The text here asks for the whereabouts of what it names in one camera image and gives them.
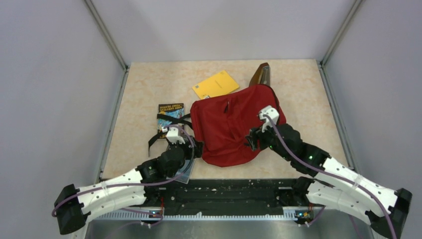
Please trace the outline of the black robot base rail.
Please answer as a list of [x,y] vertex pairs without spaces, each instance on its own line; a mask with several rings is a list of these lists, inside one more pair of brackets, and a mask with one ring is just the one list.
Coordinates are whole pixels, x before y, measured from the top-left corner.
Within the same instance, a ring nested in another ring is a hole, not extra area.
[[308,199],[311,179],[191,179],[145,189],[143,207],[162,208],[166,216],[264,216],[282,215],[287,208],[325,206],[333,203]]

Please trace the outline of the yellow notebook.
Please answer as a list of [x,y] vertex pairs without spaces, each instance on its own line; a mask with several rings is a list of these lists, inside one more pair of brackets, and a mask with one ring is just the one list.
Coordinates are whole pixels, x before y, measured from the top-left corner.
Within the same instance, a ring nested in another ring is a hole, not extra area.
[[195,84],[192,89],[201,99],[208,99],[230,94],[239,89],[239,84],[225,71],[221,71],[206,80]]

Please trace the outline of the Nineteen Eighty-Four dark book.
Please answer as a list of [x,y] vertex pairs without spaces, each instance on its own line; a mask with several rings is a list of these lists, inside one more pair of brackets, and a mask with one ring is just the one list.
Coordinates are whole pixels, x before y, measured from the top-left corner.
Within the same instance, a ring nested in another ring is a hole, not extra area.
[[166,171],[165,184],[173,181],[188,184],[194,164],[195,160],[189,159],[186,160],[182,166],[180,166],[180,164],[171,165]]

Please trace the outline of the brown wooden metronome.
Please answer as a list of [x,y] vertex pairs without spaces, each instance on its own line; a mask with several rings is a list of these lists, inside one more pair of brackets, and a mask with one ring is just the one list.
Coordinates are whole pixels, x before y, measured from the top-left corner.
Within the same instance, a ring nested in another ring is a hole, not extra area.
[[268,62],[259,65],[254,75],[252,76],[249,87],[255,85],[267,85],[271,84],[271,67]]

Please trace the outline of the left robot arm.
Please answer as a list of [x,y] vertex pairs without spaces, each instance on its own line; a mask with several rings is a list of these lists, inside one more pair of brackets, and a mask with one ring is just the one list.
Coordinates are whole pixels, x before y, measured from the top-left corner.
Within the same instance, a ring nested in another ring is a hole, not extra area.
[[203,142],[192,138],[187,143],[169,143],[157,158],[143,162],[115,178],[90,186],[65,186],[54,202],[52,217],[57,219],[59,233],[67,235],[83,228],[93,219],[128,206],[159,201],[161,186],[179,179],[186,173],[183,166],[191,166],[203,152]]

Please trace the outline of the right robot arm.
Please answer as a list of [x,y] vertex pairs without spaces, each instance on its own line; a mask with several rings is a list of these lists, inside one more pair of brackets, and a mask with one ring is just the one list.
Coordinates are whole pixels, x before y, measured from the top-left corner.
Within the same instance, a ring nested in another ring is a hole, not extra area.
[[292,191],[296,204],[328,206],[360,219],[385,238],[401,237],[413,196],[410,191],[370,181],[321,148],[303,142],[289,124],[253,128],[245,138],[252,150],[269,148],[310,176],[297,180]]

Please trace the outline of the red student backpack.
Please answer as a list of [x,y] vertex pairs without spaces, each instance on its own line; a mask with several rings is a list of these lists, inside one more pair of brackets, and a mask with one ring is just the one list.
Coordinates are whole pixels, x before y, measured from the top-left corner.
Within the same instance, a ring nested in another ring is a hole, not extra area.
[[267,85],[255,85],[239,92],[195,101],[190,113],[189,127],[196,142],[201,142],[201,158],[208,164],[229,167],[253,160],[253,151],[246,136],[252,128],[262,125],[259,112],[272,106],[280,114],[276,124],[286,122],[274,90]]

